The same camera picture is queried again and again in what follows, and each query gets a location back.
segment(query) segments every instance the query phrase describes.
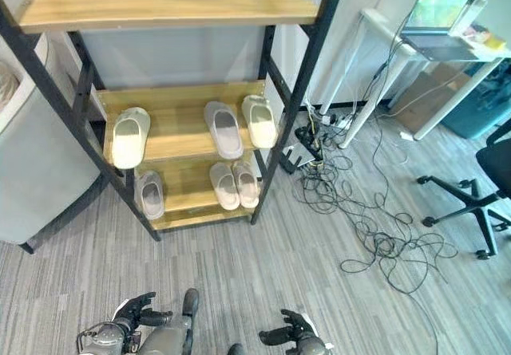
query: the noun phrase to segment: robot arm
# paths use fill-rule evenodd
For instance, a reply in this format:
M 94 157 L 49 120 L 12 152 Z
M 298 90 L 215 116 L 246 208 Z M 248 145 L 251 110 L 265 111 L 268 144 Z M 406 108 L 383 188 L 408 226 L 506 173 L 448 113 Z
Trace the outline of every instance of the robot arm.
M 82 355 L 122 355 L 136 352 L 141 342 L 139 325 L 159 326 L 172 319 L 172 312 L 157 312 L 150 307 L 156 293 L 147 293 L 124 301 L 112 321 L 105 321 L 81 332 L 77 336 L 78 353 Z M 83 346 L 83 338 L 91 342 Z

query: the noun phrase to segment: beige slipper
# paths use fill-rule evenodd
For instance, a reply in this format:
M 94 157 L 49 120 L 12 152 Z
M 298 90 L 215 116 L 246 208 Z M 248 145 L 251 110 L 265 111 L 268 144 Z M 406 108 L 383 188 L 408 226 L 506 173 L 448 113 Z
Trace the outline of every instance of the beige slipper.
M 133 169 L 144 159 L 145 141 L 151 126 L 143 108 L 129 108 L 120 114 L 113 127 L 113 164 L 120 169 Z
M 269 101 L 261 96 L 246 96 L 242 104 L 252 143 L 259 149 L 271 149 L 277 141 L 277 128 Z

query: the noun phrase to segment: white slipper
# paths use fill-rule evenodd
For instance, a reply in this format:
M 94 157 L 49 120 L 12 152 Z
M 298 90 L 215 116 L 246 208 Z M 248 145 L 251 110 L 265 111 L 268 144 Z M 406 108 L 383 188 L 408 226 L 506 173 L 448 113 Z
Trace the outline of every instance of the white slipper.
M 143 108 L 129 108 L 113 127 L 112 158 L 116 168 L 132 169 L 144 159 L 145 141 L 151 126 Z
M 217 162 L 209 169 L 209 178 L 220 206 L 225 210 L 235 210 L 240 205 L 240 196 L 231 168 L 223 162 Z
M 164 212 L 164 195 L 161 177 L 153 170 L 137 179 L 137 197 L 147 219 L 158 219 Z
M 231 108 L 218 101 L 208 102 L 204 108 L 204 120 L 222 158 L 235 160 L 243 155 L 238 120 Z
M 240 194 L 241 206 L 253 209 L 259 203 L 259 187 L 250 164 L 242 160 L 236 161 L 232 165 L 232 173 Z
M 273 148 L 277 141 L 277 128 L 269 101 L 261 96 L 246 96 L 242 109 L 254 146 L 259 149 Z

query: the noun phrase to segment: bottle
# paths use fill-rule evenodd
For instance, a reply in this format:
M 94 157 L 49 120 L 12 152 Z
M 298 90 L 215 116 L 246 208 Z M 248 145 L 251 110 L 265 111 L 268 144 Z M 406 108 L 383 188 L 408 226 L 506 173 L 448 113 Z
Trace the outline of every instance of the bottle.
M 454 24 L 450 34 L 453 36 L 462 35 L 472 25 L 482 10 L 485 9 L 486 4 L 488 4 L 488 0 L 473 0 L 471 4 L 468 4 L 458 21 Z

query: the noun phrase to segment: wooden shelf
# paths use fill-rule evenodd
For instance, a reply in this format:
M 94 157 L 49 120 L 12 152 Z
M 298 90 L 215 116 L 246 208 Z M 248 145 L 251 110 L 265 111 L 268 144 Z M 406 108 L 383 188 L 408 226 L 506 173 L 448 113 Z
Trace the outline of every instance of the wooden shelf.
M 251 152 L 244 154 L 250 162 Z M 186 159 L 142 163 L 139 175 L 154 170 L 163 182 L 166 212 L 189 211 L 219 206 L 209 179 L 209 168 L 218 160 Z
M 155 26 L 312 24 L 310 0 L 29 0 L 26 33 Z
M 252 210 L 243 209 L 242 207 L 233 211 L 224 210 L 220 206 L 205 207 L 190 211 L 165 213 L 163 217 L 152 221 L 151 224 L 155 230 L 168 230 L 177 227 L 197 225 L 199 223 L 244 217 L 250 215 L 252 212 Z
M 107 112 L 104 154 L 112 163 L 113 126 L 122 110 L 144 108 L 151 116 L 144 162 L 191 157 L 218 158 L 215 143 L 204 121 L 204 106 L 222 101 L 232 107 L 240 126 L 246 152 L 254 150 L 241 103 L 248 94 L 262 95 L 264 81 L 219 85 L 185 86 L 162 89 L 101 91 L 99 97 Z

